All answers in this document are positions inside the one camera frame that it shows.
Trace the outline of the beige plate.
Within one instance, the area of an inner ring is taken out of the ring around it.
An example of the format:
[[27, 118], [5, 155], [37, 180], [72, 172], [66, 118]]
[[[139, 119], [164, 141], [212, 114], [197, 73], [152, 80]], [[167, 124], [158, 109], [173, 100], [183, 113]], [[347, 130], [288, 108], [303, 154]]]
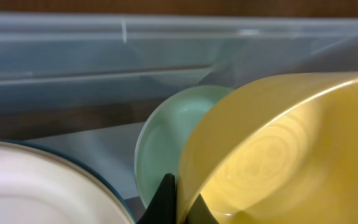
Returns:
[[134, 223], [122, 197], [80, 161], [0, 141], [0, 223]]

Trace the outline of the yellow bowl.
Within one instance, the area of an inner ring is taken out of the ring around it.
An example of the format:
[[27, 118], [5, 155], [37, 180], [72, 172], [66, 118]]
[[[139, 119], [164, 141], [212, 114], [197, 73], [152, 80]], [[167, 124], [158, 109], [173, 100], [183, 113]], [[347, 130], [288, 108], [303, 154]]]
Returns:
[[358, 72], [248, 83], [196, 125], [178, 166], [177, 222], [358, 223]]

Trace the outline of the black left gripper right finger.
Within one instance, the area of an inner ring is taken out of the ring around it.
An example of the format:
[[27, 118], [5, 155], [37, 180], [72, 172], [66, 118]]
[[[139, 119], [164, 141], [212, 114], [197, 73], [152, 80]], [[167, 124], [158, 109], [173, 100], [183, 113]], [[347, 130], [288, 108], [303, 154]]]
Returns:
[[218, 224], [201, 194], [196, 198], [186, 218], [187, 224]]

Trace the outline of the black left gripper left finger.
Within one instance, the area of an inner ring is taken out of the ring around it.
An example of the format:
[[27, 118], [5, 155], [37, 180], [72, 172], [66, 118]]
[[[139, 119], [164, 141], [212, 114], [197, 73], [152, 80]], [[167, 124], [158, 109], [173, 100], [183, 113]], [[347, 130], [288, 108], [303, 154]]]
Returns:
[[167, 173], [137, 224], [174, 224], [177, 212], [176, 201], [175, 176]]

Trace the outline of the green bowl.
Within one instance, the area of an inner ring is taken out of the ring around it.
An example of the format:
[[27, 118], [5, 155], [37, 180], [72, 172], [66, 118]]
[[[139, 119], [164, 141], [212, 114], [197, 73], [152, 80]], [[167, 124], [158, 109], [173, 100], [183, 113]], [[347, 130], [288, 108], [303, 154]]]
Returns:
[[135, 146], [134, 174], [139, 197], [148, 207], [162, 178], [178, 176], [182, 149], [201, 118], [234, 90], [225, 86], [194, 86], [169, 97], [147, 118]]

